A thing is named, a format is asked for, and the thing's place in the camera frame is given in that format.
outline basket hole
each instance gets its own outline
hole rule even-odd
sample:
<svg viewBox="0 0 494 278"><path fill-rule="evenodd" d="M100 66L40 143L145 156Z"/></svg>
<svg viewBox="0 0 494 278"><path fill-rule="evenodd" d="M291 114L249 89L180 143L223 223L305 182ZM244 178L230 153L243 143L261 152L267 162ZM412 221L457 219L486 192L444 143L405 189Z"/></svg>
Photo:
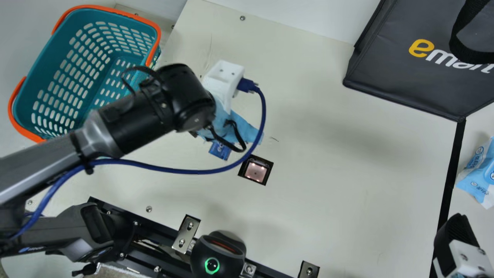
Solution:
<svg viewBox="0 0 494 278"><path fill-rule="evenodd" d="M55 82L50 82L50 85L48 85L48 92L51 92L51 90L53 89L53 86L55 86Z"/></svg>
<svg viewBox="0 0 494 278"><path fill-rule="evenodd" d="M70 50L69 53L67 53L67 59L70 59L70 57L72 57L72 55L74 55L74 51Z"/></svg>
<svg viewBox="0 0 494 278"><path fill-rule="evenodd" d="M58 78L58 82L62 83L64 79L65 79L65 74L62 73L62 75L60 75L60 78Z"/></svg>
<svg viewBox="0 0 494 278"><path fill-rule="evenodd" d="M67 60L64 59L62 63L60 63L60 68L63 69L66 64L67 64Z"/></svg>

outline white surface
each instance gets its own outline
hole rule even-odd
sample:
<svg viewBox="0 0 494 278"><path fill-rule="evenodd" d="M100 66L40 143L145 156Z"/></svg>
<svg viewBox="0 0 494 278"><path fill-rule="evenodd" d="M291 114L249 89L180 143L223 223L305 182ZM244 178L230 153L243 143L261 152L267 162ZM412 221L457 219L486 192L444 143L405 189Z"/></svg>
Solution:
<svg viewBox="0 0 494 278"><path fill-rule="evenodd" d="M176 22L187 0L116 0L116 2Z"/></svg>
<svg viewBox="0 0 494 278"><path fill-rule="evenodd" d="M322 278L426 277L455 123L344 88L350 44L240 15L189 0L164 62L204 75L224 59L260 83L268 114L254 153L274 162L267 186L237 177L238 169L182 176L103 166L71 179L46 213L94 196L174 228L185 214L200 218L197 236L234 232L250 259L294 277L302 260L320 266ZM258 96L240 94L233 109L258 125ZM127 158L225 165L209 147L170 134Z"/></svg>
<svg viewBox="0 0 494 278"><path fill-rule="evenodd" d="M379 0L206 0L328 38L354 44Z"/></svg>
<svg viewBox="0 0 494 278"><path fill-rule="evenodd" d="M472 158L475 150L494 136L494 105L489 105L467 118L458 171ZM480 246L494 262L494 209L486 210L467 192L454 188L450 216L461 213L468 217Z"/></svg>

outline blue package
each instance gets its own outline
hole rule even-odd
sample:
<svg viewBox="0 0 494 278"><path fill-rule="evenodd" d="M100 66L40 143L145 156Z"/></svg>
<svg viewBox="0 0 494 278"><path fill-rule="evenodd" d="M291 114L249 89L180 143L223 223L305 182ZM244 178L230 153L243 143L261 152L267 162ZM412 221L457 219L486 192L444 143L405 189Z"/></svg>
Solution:
<svg viewBox="0 0 494 278"><path fill-rule="evenodd" d="M456 178L456 187L470 193L486 209L494 205L494 137L477 148Z"/></svg>
<svg viewBox="0 0 494 278"><path fill-rule="evenodd" d="M229 147L223 145L222 143L219 143L218 141L214 141L211 149L209 149L210 154L217 156L223 160L228 160L231 152L232 150Z"/></svg>

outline blue cloth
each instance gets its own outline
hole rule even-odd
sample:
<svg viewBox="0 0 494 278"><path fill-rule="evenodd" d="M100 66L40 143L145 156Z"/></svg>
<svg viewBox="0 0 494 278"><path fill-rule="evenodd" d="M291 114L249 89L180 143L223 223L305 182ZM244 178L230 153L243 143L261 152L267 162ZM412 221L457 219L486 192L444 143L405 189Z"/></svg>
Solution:
<svg viewBox="0 0 494 278"><path fill-rule="evenodd" d="M223 137L225 140L227 140L230 143L238 142L237 137L235 136L234 128L231 125L225 126L225 121L233 120L237 123L237 129L244 142L245 143L254 142L255 137L257 136L259 130L253 127L252 125L250 125L244 118L242 118L239 114L235 113L233 110L231 111L230 114L226 113L226 111L223 109L223 105L221 105L221 103L216 98L214 98L214 101L216 101L216 117L212 125L214 127L214 131L216 132L216 134ZM203 139L206 138L214 139L211 131L206 129L201 129L197 131L197 134L201 136Z"/></svg>
<svg viewBox="0 0 494 278"><path fill-rule="evenodd" d="M477 148L456 178L456 187L470 193L486 209L494 205L494 137Z"/></svg>

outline black clamp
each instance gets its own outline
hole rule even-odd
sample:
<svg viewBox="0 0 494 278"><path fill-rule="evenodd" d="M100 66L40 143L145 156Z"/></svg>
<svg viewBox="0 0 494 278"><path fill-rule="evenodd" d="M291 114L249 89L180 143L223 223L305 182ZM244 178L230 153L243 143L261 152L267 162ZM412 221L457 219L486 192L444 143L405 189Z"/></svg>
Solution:
<svg viewBox="0 0 494 278"><path fill-rule="evenodd" d="M74 132L70 132L69 138L70 141L72 142L72 145L76 149L77 156L81 160L81 163L84 166L86 174L91 175L92 173L94 173L94 167L91 166L91 164L89 163L89 159L82 153L81 145L79 144L79 140L77 140L76 134Z"/></svg>

